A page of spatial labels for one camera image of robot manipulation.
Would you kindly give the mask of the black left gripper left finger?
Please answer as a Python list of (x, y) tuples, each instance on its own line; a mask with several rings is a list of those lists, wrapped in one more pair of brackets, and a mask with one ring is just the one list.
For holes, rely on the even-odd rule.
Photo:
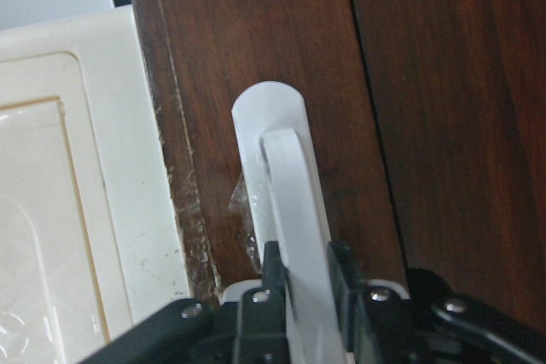
[(234, 363), (290, 362), (286, 279), (279, 244), (266, 242), (261, 283), (245, 291), (238, 303)]

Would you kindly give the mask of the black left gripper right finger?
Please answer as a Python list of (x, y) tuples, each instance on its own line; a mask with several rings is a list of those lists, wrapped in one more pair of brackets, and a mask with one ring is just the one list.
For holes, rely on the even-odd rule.
[(328, 268), (340, 334), (352, 354), (410, 354), (410, 295), (397, 282), (367, 280), (349, 246), (328, 243)]

